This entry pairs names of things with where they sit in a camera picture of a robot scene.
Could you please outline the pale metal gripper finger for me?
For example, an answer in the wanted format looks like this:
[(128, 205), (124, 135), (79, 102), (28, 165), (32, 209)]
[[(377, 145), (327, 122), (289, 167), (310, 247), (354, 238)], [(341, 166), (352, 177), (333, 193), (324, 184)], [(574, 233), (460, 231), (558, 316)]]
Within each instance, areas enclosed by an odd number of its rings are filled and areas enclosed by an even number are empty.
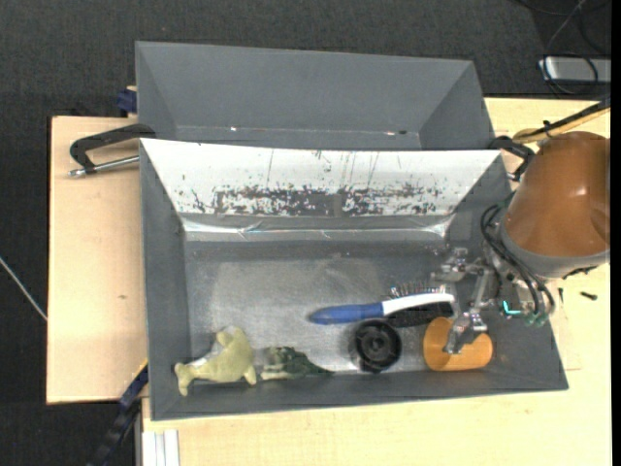
[(487, 333), (488, 326), (480, 313), (463, 312), (450, 325), (443, 351), (458, 354), (465, 345), (472, 344), (478, 336)]
[(481, 258), (469, 260), (469, 250), (454, 248), (431, 273), (432, 283), (458, 283), (466, 276), (481, 276), (485, 266)]

